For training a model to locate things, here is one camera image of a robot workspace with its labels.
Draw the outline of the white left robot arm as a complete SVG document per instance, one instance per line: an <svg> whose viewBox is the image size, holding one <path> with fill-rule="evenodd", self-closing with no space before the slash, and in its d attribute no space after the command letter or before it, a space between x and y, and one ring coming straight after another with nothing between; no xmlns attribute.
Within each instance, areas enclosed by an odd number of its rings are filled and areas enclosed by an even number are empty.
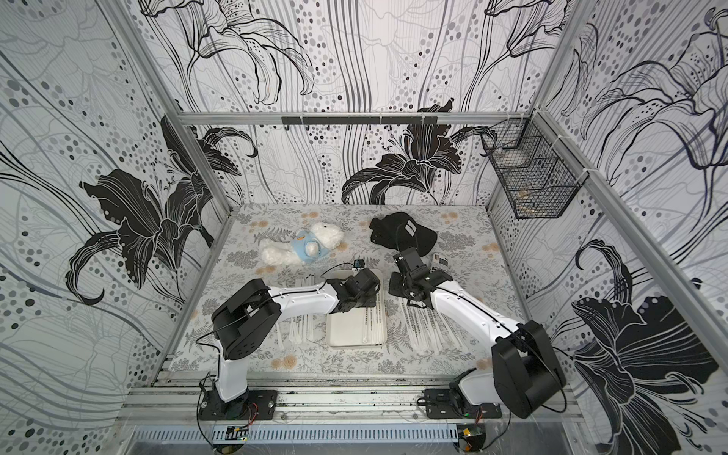
<svg viewBox="0 0 728 455"><path fill-rule="evenodd" d="M214 390L225 403L248 393L249 357L277 322L307 315L347 313L377 305L380 280L369 268L345 279L326 279L295 288L247 282L212 314L212 335L219 350Z"/></svg>

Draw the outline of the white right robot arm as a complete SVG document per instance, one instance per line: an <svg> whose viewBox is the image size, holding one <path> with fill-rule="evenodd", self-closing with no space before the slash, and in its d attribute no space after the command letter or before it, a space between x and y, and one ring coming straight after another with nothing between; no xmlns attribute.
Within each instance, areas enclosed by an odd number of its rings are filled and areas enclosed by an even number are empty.
<svg viewBox="0 0 728 455"><path fill-rule="evenodd" d="M558 394L566 379L543 326L518 322L477 300L449 273L427 267L415 248L394 254L390 293L456 322L490 348L488 371L463 373L451 385L470 406L501 405L527 418Z"/></svg>

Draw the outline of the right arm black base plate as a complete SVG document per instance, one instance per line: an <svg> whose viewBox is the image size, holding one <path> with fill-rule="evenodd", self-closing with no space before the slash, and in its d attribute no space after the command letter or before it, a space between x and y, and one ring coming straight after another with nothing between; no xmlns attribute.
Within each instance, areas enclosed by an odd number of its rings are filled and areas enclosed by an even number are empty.
<svg viewBox="0 0 728 455"><path fill-rule="evenodd" d="M504 416L499 405L490 403L471 405L460 392L452 389L423 390L423 395L417 398L416 405L423 408L431 420L466 419L481 422Z"/></svg>

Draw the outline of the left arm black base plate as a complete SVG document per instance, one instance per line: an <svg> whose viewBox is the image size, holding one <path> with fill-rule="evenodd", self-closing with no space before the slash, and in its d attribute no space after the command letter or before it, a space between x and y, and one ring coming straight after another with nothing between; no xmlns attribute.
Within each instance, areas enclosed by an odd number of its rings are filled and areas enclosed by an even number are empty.
<svg viewBox="0 0 728 455"><path fill-rule="evenodd" d="M225 402L216 389L204 395L197 409L201 421L270 421L275 413L278 392L247 390L243 395Z"/></svg>

